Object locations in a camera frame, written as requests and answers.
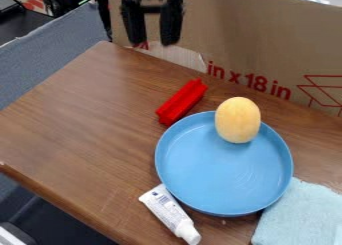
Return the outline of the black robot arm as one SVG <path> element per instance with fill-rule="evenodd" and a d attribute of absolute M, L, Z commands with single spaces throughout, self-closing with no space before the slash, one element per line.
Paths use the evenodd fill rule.
<path fill-rule="evenodd" d="M 54 17 L 63 16 L 91 0 L 43 0 L 46 10 Z M 108 0 L 94 0 L 98 3 L 100 18 L 107 34 L 111 34 Z M 181 39 L 183 23 L 183 0 L 120 0 L 119 11 L 133 44 L 147 41 L 146 15 L 159 15 L 159 35 L 165 46 L 175 44 Z"/>

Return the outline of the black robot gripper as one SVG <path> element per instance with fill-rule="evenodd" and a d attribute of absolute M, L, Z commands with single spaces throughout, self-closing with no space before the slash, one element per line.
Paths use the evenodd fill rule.
<path fill-rule="evenodd" d="M 145 14 L 161 13 L 161 42 L 175 44 L 181 38 L 183 0 L 120 0 L 120 14 L 129 40 L 139 44 L 147 40 Z"/>

